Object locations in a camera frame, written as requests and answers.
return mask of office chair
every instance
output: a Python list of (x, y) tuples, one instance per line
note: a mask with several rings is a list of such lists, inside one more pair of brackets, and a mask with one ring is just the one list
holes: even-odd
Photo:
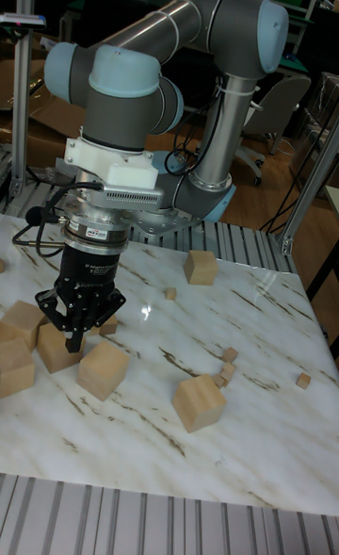
[(286, 77), (273, 86), (259, 105), (254, 102), (250, 103), (252, 113), (248, 114), (235, 155), (252, 168), (255, 173), (255, 185), (259, 186), (261, 184), (262, 173), (260, 168), (265, 161), (265, 157), (249, 147), (244, 147), (242, 145), (243, 138), (248, 134), (275, 134), (276, 137), (270, 150), (270, 154), (274, 155), (293, 111), (299, 108), (299, 101), (310, 88), (310, 85), (311, 79), (306, 75)]

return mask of table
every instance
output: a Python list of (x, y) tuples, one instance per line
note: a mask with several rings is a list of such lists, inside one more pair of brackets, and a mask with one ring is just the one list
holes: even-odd
[[(3, 312), (19, 298), (33, 302), (57, 276), (57, 262), (10, 245), (23, 224), (0, 219)], [(75, 383), (76, 367), (49, 375), (34, 353), (34, 387), (0, 401), (0, 470), (339, 514), (338, 372), (299, 277), (219, 261), (214, 286), (189, 286), (185, 258), (137, 243), (121, 256), (117, 286), (127, 304), (111, 340), (131, 362), (106, 402)], [(167, 286), (177, 288), (175, 302), (165, 299)], [(176, 386), (218, 372), (231, 345), (239, 355), (224, 415), (188, 434), (170, 404)], [(313, 378), (307, 391), (295, 385), (302, 371)]]

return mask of floor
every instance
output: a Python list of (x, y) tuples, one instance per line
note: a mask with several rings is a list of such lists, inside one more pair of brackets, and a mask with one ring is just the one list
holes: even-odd
[[(154, 151), (168, 149), (171, 144), (172, 136), (163, 135), (149, 137), (146, 146)], [(256, 187), (253, 184), (251, 169), (242, 161), (235, 160), (231, 174), (237, 190), (222, 220), (230, 224), (260, 229), (274, 216), (292, 183), (293, 177), (288, 168), (290, 156), (282, 152), (271, 156), (270, 145), (260, 141), (244, 141), (244, 145), (266, 155), (262, 168), (263, 182), (260, 187)], [(291, 153), (288, 143), (282, 142), (280, 148)], [(294, 187), (287, 204), (292, 203), (298, 195), (299, 190)], [(281, 216), (275, 226), (279, 226), (286, 218), (287, 214)], [(311, 283), (338, 238), (339, 222), (330, 204), (316, 199), (299, 227), (293, 246), (293, 258), (305, 288)], [(318, 291), (312, 304), (319, 322), (329, 334), (331, 343), (339, 332), (339, 283), (334, 273)]]

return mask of light blue joint cap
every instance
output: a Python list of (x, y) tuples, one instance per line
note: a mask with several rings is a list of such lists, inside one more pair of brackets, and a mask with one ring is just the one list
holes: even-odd
[(166, 132), (169, 132), (169, 130), (171, 130), (172, 128), (174, 128), (174, 126), (176, 126), (176, 124), (182, 119), (183, 113), (184, 113), (184, 98), (183, 98), (183, 95), (179, 91), (178, 87), (175, 84), (173, 84), (173, 82), (171, 82), (170, 80), (168, 80), (168, 81), (172, 84), (173, 89), (175, 91), (175, 94), (177, 95), (178, 106), (177, 106), (177, 110), (176, 110), (174, 120), (171, 123), (171, 125), (166, 129)]
[(70, 73), (77, 44), (60, 42), (48, 54), (44, 66), (46, 88), (59, 99), (70, 103)]
[(281, 5), (264, 0), (258, 17), (258, 50), (264, 72), (275, 72), (288, 32), (288, 12)]
[(159, 73), (155, 57), (104, 44), (96, 52), (89, 84), (107, 96), (138, 98), (156, 91)]
[(207, 216), (205, 216), (205, 218), (203, 219), (207, 220), (208, 222), (218, 222), (222, 214), (224, 213), (227, 205), (229, 204), (230, 200), (234, 196), (235, 191), (236, 191), (236, 186), (232, 185), (231, 188), (227, 191), (225, 197), (221, 199), (221, 201), (219, 201), (216, 207), (212, 209), (212, 211), (210, 211), (210, 213), (207, 214)]

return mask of wooden cube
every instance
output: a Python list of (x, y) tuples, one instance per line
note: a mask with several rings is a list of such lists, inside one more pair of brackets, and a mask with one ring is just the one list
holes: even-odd
[(82, 358), (86, 340), (82, 340), (80, 351), (72, 354), (67, 350), (65, 341), (65, 335), (52, 323), (40, 327), (37, 350), (50, 373), (72, 367)]
[(115, 314), (111, 316), (104, 324), (100, 327), (100, 335), (105, 337), (105, 335), (113, 335), (117, 331), (118, 321)]
[(188, 433), (191, 433), (217, 423), (226, 399), (210, 375), (201, 375), (181, 382), (172, 404)]
[(212, 379), (218, 388), (225, 387), (228, 383), (221, 375), (214, 375)]
[(129, 356), (102, 341), (79, 365), (77, 382), (99, 400), (106, 400), (123, 381)]
[(300, 373), (297, 381), (297, 386), (301, 387), (302, 389), (307, 389), (311, 381), (310, 375), (306, 375), (306, 373)]
[(88, 337), (93, 337), (94, 335), (99, 335), (100, 334), (100, 329), (101, 327), (96, 327), (94, 325), (94, 327), (92, 327), (88, 333)]
[(165, 291), (165, 297), (167, 300), (175, 300), (176, 298), (176, 288), (168, 287)]
[(34, 361), (22, 338), (0, 344), (0, 398), (34, 383)]
[(226, 363), (222, 367), (219, 375), (220, 377), (222, 377), (222, 379), (225, 379), (227, 382), (229, 382), (233, 377), (234, 371), (235, 371), (235, 366), (232, 363)]
[(46, 316), (38, 306), (18, 300), (0, 320), (0, 342), (21, 337), (29, 351), (33, 351), (43, 322)]
[(222, 354), (222, 360), (225, 363), (232, 363), (233, 360), (235, 360), (236, 356), (238, 355), (238, 352), (234, 349), (234, 348), (228, 348), (227, 350), (225, 350), (225, 352)]
[(218, 272), (218, 262), (213, 252), (190, 250), (184, 264), (190, 285), (212, 285)]

